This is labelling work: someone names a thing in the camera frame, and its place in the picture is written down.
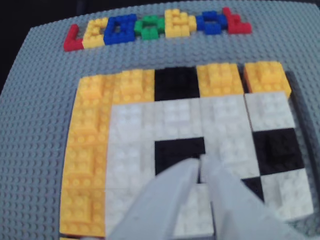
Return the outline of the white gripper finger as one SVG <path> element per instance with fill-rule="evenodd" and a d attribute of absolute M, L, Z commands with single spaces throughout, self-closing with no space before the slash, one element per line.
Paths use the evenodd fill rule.
<path fill-rule="evenodd" d="M 197 183 L 199 170 L 200 161 L 187 158 L 158 174 L 141 191 L 107 239 L 171 239 L 181 205 Z"/>
<path fill-rule="evenodd" d="M 307 236 L 279 220 L 263 202 L 209 154 L 200 157 L 208 186 L 218 240 L 306 240 Z"/>

